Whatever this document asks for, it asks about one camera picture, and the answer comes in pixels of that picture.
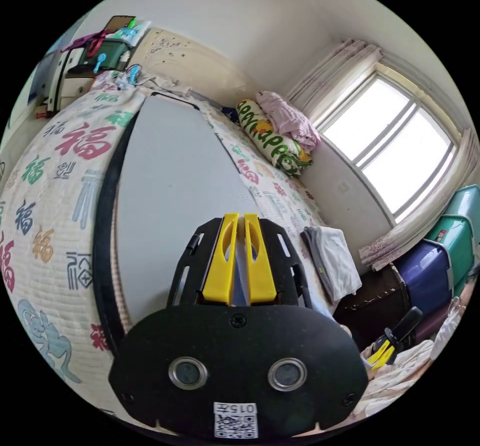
sticker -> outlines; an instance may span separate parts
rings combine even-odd
[[[447,229],[442,229],[442,230],[438,233],[438,236],[435,238],[435,242],[441,241],[447,233],[448,233],[448,230],[447,230]]]
[[[258,438],[257,405],[254,402],[239,404],[214,402],[213,413],[215,415],[215,437]]]

bed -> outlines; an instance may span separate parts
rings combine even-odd
[[[143,39],[133,63],[191,88],[182,100],[199,110],[219,152],[228,154],[229,173],[248,195],[245,203],[285,228],[303,259],[312,299],[333,312],[300,238],[305,226],[324,225],[313,197],[298,178],[268,163],[216,107],[252,99],[260,85],[214,51],[158,29]],[[94,245],[94,224],[104,213],[100,203],[96,206],[105,172],[119,154],[129,121],[155,92],[162,94],[158,101],[179,97],[155,87],[119,91],[116,79],[115,73],[98,76],[86,95],[43,127],[13,168],[0,197],[0,267],[20,321],[52,369],[86,401],[144,427],[127,415],[108,383],[112,354],[93,291],[92,254],[97,254],[110,264],[108,280],[122,330],[146,314],[131,317],[122,288],[118,185],[109,191],[113,208],[102,225],[107,242]]]

white curtain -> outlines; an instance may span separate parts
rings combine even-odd
[[[382,57],[380,47],[349,39],[336,46],[290,90],[286,98],[316,125],[347,91],[366,78],[365,74],[371,72]]]
[[[423,204],[388,234],[359,251],[362,264],[379,271],[418,244],[435,226],[456,190],[462,187],[479,161],[479,140],[473,131],[466,130],[458,153],[442,182]]]

green bin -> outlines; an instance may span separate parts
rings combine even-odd
[[[465,276],[474,264],[472,225],[465,216],[443,215],[425,239],[440,244],[450,256],[453,272],[453,294],[463,289]]]

teal storage box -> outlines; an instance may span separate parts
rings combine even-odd
[[[459,189],[444,214],[467,217],[473,229],[474,243],[480,243],[480,188],[477,184]]]
[[[425,237],[441,245],[450,257],[454,294],[474,264],[475,244],[470,220],[462,216],[441,216]]]

